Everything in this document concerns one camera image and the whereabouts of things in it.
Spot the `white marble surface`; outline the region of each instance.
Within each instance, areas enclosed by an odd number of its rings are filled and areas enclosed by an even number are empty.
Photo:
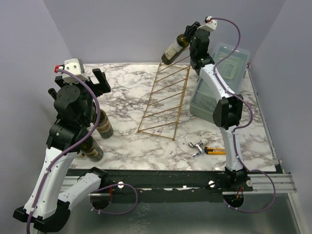
[[[180,121],[175,141],[170,139],[137,133],[140,121],[148,103],[149,95],[157,72],[158,64],[86,64],[86,73],[91,74],[93,68],[100,68],[105,72],[112,92],[99,97],[101,108],[107,113],[114,129],[109,139],[102,139],[97,132],[93,137],[104,151],[104,157],[99,162],[88,159],[75,159],[71,168],[88,169],[140,169],[140,170],[224,170],[225,155],[202,154],[192,158],[195,149],[187,146],[188,142],[197,143],[205,133],[211,133],[209,147],[223,147],[222,135],[212,123],[192,116],[189,112],[189,101],[197,81],[196,73],[191,70],[187,90],[183,102]],[[167,73],[176,71],[167,69]],[[181,74],[167,81],[179,81]],[[166,95],[178,93],[183,82],[162,92],[162,99]],[[239,130],[243,159],[249,169],[275,171],[272,153],[263,127],[262,118],[254,96],[249,77],[245,77],[240,92],[254,111],[254,121],[246,129]],[[148,110],[155,113],[178,105],[180,96],[168,102],[160,102],[155,109]],[[160,123],[175,120],[176,111],[157,116],[149,120],[150,123]],[[241,124],[249,120],[249,113],[244,106]],[[158,128],[154,133],[163,134],[172,130]]]

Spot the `gray backdrop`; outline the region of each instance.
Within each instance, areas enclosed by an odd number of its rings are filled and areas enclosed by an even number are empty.
[[[285,0],[44,0],[74,57],[85,62],[160,62],[186,25],[206,16],[232,19],[251,59]],[[234,44],[236,29],[220,22],[211,35]]]
[[[42,0],[0,7],[0,233],[24,234],[12,218],[25,204],[41,170],[55,120],[54,66],[71,55]]]
[[[277,156],[291,172],[312,231],[310,0],[287,0],[251,65]]]

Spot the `metal frame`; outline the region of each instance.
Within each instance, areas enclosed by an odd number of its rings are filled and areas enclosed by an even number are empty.
[[[159,67],[158,67],[158,70],[157,70],[157,73],[156,73],[156,76],[155,76],[155,80],[154,80],[154,83],[153,83],[152,91],[151,91],[151,93],[150,93],[150,98],[149,98],[149,100],[148,100],[148,103],[147,103],[145,112],[144,112],[144,114],[143,114],[142,120],[141,120],[141,122],[140,122],[138,131],[137,131],[138,133],[145,133],[145,134],[150,134],[150,135],[153,135],[153,136],[164,137],[164,138],[168,138],[168,139],[175,140],[177,125],[178,125],[178,123],[179,123],[179,119],[180,119],[180,115],[181,115],[182,104],[183,104],[183,100],[184,100],[184,95],[185,95],[187,80],[188,80],[189,73],[190,73],[190,68],[191,68],[191,64],[189,64],[187,67],[176,66],[176,64],[179,63],[179,62],[181,62],[181,61],[183,61],[183,60],[185,60],[185,59],[187,59],[188,57],[189,57],[189,56],[187,56],[187,57],[185,57],[185,58],[183,58],[183,59],[181,59],[181,60],[179,60],[179,61],[173,63],[172,65],[166,65],[166,64],[164,64],[164,63],[160,63],[160,64],[159,64]],[[176,72],[174,72],[174,73],[172,73],[172,74],[170,74],[170,75],[167,75],[167,76],[165,76],[165,77],[163,77],[163,78],[157,80],[158,75],[159,75],[162,71],[164,71],[165,69],[167,69],[168,67],[177,68],[177,69],[179,69],[179,70],[176,71]],[[176,74],[176,73],[178,73],[178,72],[180,72],[180,71],[183,71],[183,70],[186,70],[186,71],[187,71],[187,74],[186,74],[185,79],[182,79],[182,80],[180,80],[180,81],[177,81],[177,82],[175,82],[175,83],[173,83],[173,84],[170,84],[170,85],[168,85],[168,86],[166,86],[166,87],[163,87],[163,88],[161,88],[161,89],[158,89],[158,90],[154,91],[154,88],[155,88],[155,84],[156,84],[156,83],[158,83],[158,82],[160,82],[160,81],[162,81],[162,80],[164,80],[164,79],[166,79],[166,78],[168,78],[168,77],[170,77],[170,76],[172,76],[172,75],[174,75],[174,74]],[[155,94],[155,93],[157,93],[157,92],[159,92],[159,91],[161,91],[161,90],[164,90],[164,89],[166,89],[166,88],[168,88],[168,87],[171,87],[171,86],[173,86],[173,85],[175,85],[175,84],[178,84],[178,83],[180,83],[180,82],[183,82],[183,81],[184,81],[184,85],[183,85],[183,89],[181,90],[180,93],[174,94],[174,95],[172,95],[172,96],[170,96],[170,97],[166,97],[166,98],[164,98],[164,99],[161,99],[161,100],[158,100],[158,101],[155,101],[155,102],[152,102],[152,103],[151,103],[152,95],[153,95],[153,94]],[[147,115],[147,116],[146,116],[147,109],[148,109],[150,106],[152,106],[152,105],[154,105],[154,104],[156,104],[156,103],[159,103],[159,102],[161,102],[161,101],[164,101],[164,100],[173,98],[173,97],[175,97],[175,96],[181,95],[181,94],[182,94],[182,96],[181,96],[181,101],[180,101],[180,105],[179,105],[179,106],[174,107],[174,108],[170,108],[170,109],[167,109],[167,110],[164,110],[164,111],[160,111],[160,112],[157,112],[157,113],[154,113],[154,114],[151,114],[151,115]],[[166,123],[166,124],[157,125],[157,126],[150,127],[150,128],[141,129],[142,124],[143,124],[143,121],[144,121],[145,118],[151,117],[151,116],[155,116],[155,115],[164,113],[164,112],[166,112],[166,111],[174,110],[174,109],[179,109],[179,112],[178,112],[178,114],[177,114],[177,119],[176,119],[176,121],[171,122],[171,123]],[[161,134],[158,135],[158,134],[146,132],[146,130],[149,130],[149,129],[153,129],[153,128],[157,128],[157,127],[162,127],[162,126],[167,126],[167,125],[171,125],[171,124],[175,124],[175,131],[174,131],[173,137],[170,137],[170,136],[163,136],[163,135],[161,135]]]

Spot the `table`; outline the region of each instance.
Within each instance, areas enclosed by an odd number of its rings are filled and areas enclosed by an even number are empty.
[[[71,169],[89,169],[95,166],[101,169],[129,170],[224,170],[225,155],[200,155],[192,158],[195,150],[187,146],[189,142],[199,142],[205,133],[211,133],[209,147],[223,147],[219,128],[189,113],[189,100],[198,78],[193,70],[189,75],[176,140],[172,141],[137,133],[158,64],[85,64],[85,72],[92,80],[94,68],[105,72],[112,87],[111,93],[104,94],[98,100],[109,117],[114,135],[109,139],[102,139],[94,132],[93,137],[104,151],[103,159],[99,162],[75,159]],[[168,73],[174,72],[174,68],[167,70]],[[250,170],[275,171],[274,156],[248,73],[240,93],[254,112],[253,123],[248,128],[239,130],[245,164]],[[244,106],[241,124],[248,120],[249,113]]]

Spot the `gold wire rack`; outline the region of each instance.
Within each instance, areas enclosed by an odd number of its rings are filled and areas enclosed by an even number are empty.
[[[172,65],[166,65],[166,64],[164,64],[164,63],[160,63],[160,64],[159,64],[159,67],[158,67],[158,70],[157,70],[157,73],[156,73],[156,76],[155,76],[155,80],[154,80],[154,83],[153,83],[152,91],[151,91],[151,93],[150,93],[150,98],[149,98],[149,100],[148,100],[148,104],[147,104],[147,106],[146,106],[144,115],[143,115],[143,117],[142,117],[141,123],[140,123],[139,128],[138,128],[138,131],[137,131],[138,133],[145,133],[145,134],[150,134],[150,135],[153,135],[153,136],[164,137],[164,138],[168,138],[168,139],[175,140],[176,130],[177,130],[179,118],[180,118],[180,115],[181,115],[182,104],[183,104],[183,100],[184,100],[184,95],[185,95],[187,80],[188,80],[188,77],[189,77],[190,67],[191,67],[190,64],[189,64],[188,66],[186,66],[186,67],[182,67],[181,65],[178,65],[178,63],[180,63],[180,62],[186,60],[188,57],[189,57],[189,56],[187,56],[187,57],[185,57],[185,58],[183,58],[183,59],[181,59],[181,60],[179,60],[179,61],[173,63]],[[175,71],[175,72],[173,72],[173,73],[171,73],[171,74],[169,74],[169,75],[167,75],[167,76],[165,76],[165,77],[163,77],[163,78],[161,78],[161,79],[157,79],[157,78],[159,77],[159,74],[161,74],[161,72],[163,72],[163,71],[166,70],[167,68],[176,68],[176,69],[178,69],[178,70]],[[165,86],[165,87],[163,87],[163,88],[161,88],[161,89],[158,89],[158,90],[154,91],[156,84],[158,84],[160,81],[165,81],[166,79],[168,80],[169,77],[172,77],[174,74],[177,74],[177,73],[179,73],[179,72],[181,72],[181,71],[184,71],[184,70],[186,71],[186,76],[185,76],[185,77],[183,76],[183,77],[182,77],[183,79],[181,79],[181,80],[179,80],[179,81],[177,81],[177,82],[171,83],[171,84],[169,84],[169,85],[167,85],[167,86]],[[184,85],[183,85],[182,90],[180,90],[179,93],[174,94],[174,95],[171,95],[170,97],[163,98],[163,99],[161,99],[161,100],[157,100],[157,101],[151,102],[152,99],[153,99],[153,95],[154,95],[155,93],[157,93],[157,92],[159,92],[159,91],[162,91],[162,90],[164,90],[164,89],[166,89],[166,88],[169,88],[169,87],[171,87],[171,86],[173,86],[173,85],[177,85],[177,84],[179,84],[179,83],[181,83],[181,82],[183,82],[183,81],[184,81]],[[171,98],[173,98],[173,97],[175,97],[175,96],[178,96],[178,95],[181,95],[181,100],[180,100],[180,105],[179,105],[179,106],[176,106],[176,107],[173,107],[173,108],[169,108],[169,109],[166,109],[166,110],[157,112],[157,113],[152,113],[152,114],[150,114],[150,115],[146,115],[148,108],[149,108],[149,107],[152,107],[152,105],[155,105],[155,104],[157,104],[157,103],[159,103],[159,102],[162,102],[162,101],[165,101],[165,100],[170,101]],[[173,110],[175,110],[175,109],[178,109],[176,121],[173,121],[173,122],[170,122],[170,123],[161,124],[161,125],[157,125],[157,126],[153,126],[153,127],[149,127],[149,128],[144,128],[144,129],[141,128],[144,119],[146,119],[146,118],[148,118],[148,117],[152,117],[152,116],[157,116],[157,115],[162,114],[162,113],[165,113],[165,112],[167,112],[167,111],[173,111]],[[159,128],[159,127],[163,127],[163,126],[167,126],[167,125],[173,125],[173,124],[175,124],[173,136],[164,136],[164,135],[162,135],[161,133],[160,133],[160,134],[154,134],[154,133],[149,133],[149,132],[146,131],[146,130],[150,130],[150,129],[154,129],[154,128]]]

